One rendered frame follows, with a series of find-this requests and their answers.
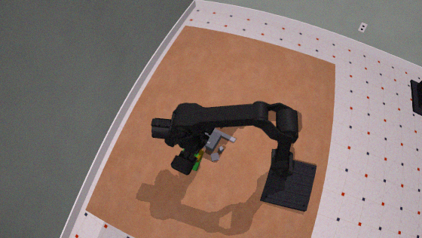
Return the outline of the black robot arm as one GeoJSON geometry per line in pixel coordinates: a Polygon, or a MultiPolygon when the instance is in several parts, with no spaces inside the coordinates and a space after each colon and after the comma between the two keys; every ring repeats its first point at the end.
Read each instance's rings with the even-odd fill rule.
{"type": "Polygon", "coordinates": [[[284,180],[291,176],[293,153],[290,152],[290,143],[295,143],[298,139],[298,112],[280,102],[268,104],[257,101],[253,104],[217,107],[182,103],[173,111],[171,119],[152,119],[151,136],[165,139],[165,143],[170,147],[177,144],[183,148],[179,138],[186,145],[193,145],[199,141],[200,136],[205,135],[205,129],[242,126],[258,127],[277,141],[279,151],[277,147],[272,149],[273,155],[271,152],[272,176],[284,180]],[[276,112],[276,126],[268,120],[269,111],[276,112]]]}

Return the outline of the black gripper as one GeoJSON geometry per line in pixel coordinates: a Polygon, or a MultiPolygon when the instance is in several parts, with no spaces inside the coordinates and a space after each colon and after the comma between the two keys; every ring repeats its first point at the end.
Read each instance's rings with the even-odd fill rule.
{"type": "MultiPolygon", "coordinates": [[[[211,135],[214,129],[215,128],[208,128],[208,129],[205,129],[205,132],[208,133],[208,135],[211,135]]],[[[184,151],[181,151],[179,156],[176,155],[174,157],[171,163],[171,167],[185,175],[189,175],[198,159],[194,156],[194,154],[198,154],[200,149],[202,149],[205,146],[205,144],[208,142],[209,140],[208,135],[205,134],[204,136],[200,136],[199,141],[193,145],[186,145],[179,138],[178,141],[183,144],[184,151]]]]}

